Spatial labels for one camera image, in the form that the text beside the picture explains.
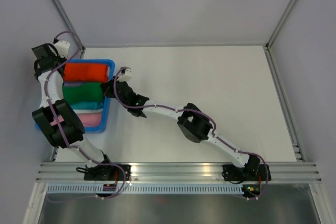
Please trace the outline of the green t-shirt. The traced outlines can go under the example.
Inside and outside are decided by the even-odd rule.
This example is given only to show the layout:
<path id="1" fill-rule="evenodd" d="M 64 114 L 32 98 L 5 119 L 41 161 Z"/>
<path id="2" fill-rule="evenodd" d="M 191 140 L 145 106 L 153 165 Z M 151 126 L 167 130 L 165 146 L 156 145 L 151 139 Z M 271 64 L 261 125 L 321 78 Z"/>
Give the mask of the green t-shirt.
<path id="1" fill-rule="evenodd" d="M 63 86 L 62 92 L 69 104 L 104 101 L 100 83 L 97 82 L 88 82 L 79 86 Z"/>

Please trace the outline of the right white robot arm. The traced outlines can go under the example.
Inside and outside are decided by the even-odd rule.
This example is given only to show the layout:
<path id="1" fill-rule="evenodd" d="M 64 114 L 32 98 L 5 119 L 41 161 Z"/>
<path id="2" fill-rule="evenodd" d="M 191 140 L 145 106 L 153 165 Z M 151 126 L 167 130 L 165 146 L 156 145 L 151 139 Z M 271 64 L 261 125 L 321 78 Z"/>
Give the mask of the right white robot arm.
<path id="1" fill-rule="evenodd" d="M 174 120 L 182 134 L 196 144 L 209 144 L 219 149 L 229 158 L 230 165 L 224 165 L 223 178 L 234 184 L 246 181 L 265 181 L 271 179 L 268 165 L 256 153 L 243 151 L 217 132 L 215 121 L 195 104 L 168 106 L 157 104 L 148 97 L 137 94 L 125 82 L 115 78 L 100 85 L 103 95 L 116 99 L 130 114 L 137 118 L 149 116 L 167 117 Z"/>

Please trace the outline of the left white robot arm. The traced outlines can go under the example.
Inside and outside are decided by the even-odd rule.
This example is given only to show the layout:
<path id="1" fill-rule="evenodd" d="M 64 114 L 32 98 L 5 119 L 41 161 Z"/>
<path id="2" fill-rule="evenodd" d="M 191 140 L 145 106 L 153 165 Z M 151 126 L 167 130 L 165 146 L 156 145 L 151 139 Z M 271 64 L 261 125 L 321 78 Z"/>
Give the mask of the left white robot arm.
<path id="1" fill-rule="evenodd" d="M 35 78 L 41 87 L 41 102 L 32 117 L 53 147 L 68 149 L 79 156 L 84 168 L 76 171 L 85 180 L 104 181 L 115 177 L 108 156 L 85 137 L 85 128 L 78 115 L 64 99 L 63 73 L 67 59 L 59 55 L 54 44 L 42 44 L 32 49 Z"/>

